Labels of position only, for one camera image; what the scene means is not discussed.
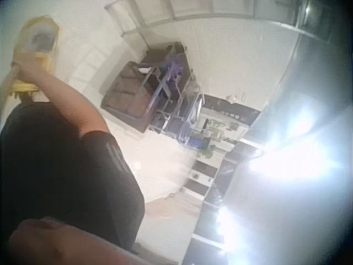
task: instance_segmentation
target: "black t-shirt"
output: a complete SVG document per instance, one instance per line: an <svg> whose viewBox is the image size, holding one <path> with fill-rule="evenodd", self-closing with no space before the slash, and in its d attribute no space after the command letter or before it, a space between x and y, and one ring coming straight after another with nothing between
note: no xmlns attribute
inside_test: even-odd
<svg viewBox="0 0 353 265"><path fill-rule="evenodd" d="M129 249L145 213L115 138L78 132L50 103L21 104L1 132L1 243L50 216Z"/></svg>

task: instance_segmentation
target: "woman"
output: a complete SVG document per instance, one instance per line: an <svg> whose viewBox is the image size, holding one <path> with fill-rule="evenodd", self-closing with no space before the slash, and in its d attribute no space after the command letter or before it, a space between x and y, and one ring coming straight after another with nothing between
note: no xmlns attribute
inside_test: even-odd
<svg viewBox="0 0 353 265"><path fill-rule="evenodd" d="M21 222L47 216L29 223L45 226L60 220L128 250L145 205L104 119L32 55L16 54L13 62L20 66L21 78L36 84L50 102L22 102L1 133L2 250L10 249L7 242L14 231L21 235L28 230L28 221L20 228Z"/></svg>

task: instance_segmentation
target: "hand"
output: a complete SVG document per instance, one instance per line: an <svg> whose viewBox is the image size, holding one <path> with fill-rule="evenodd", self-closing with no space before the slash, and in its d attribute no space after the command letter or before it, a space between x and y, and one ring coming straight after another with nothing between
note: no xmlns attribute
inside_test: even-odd
<svg viewBox="0 0 353 265"><path fill-rule="evenodd" d="M9 239L8 252L28 265L147 265L102 238L48 218L23 221Z"/></svg>
<svg viewBox="0 0 353 265"><path fill-rule="evenodd" d="M24 82L34 82L38 74L45 72L34 54L18 52L13 56L13 63L20 66L19 79Z"/></svg>

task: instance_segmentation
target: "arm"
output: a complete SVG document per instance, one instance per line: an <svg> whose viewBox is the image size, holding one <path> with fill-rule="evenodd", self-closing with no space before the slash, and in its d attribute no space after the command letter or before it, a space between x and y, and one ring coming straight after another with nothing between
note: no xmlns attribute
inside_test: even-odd
<svg viewBox="0 0 353 265"><path fill-rule="evenodd" d="M18 64L27 80L36 84L59 112L68 120L82 137L90 131L109 129L97 109L78 91L41 68L29 54L17 54L14 63Z"/></svg>

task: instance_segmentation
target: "floor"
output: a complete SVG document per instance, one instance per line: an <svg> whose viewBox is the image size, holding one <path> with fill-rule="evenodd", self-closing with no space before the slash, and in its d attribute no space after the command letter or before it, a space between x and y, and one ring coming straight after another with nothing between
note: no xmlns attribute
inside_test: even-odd
<svg viewBox="0 0 353 265"><path fill-rule="evenodd" d="M80 91L98 109L107 87L125 63L140 60L146 49L139 35L124 40L120 37L120 29L104 9L110 0L8 2L1 10L4 25L1 30L8 37L1 38L0 81L9 70L17 32L27 19L38 15L48 14L62 27L55 75ZM36 100L45 97L39 95ZM8 100L2 125L4 117L17 104L14 98ZM151 131L141 134L104 110L99 111L134 172L146 203L178 191L194 162L195 151L164 135Z"/></svg>

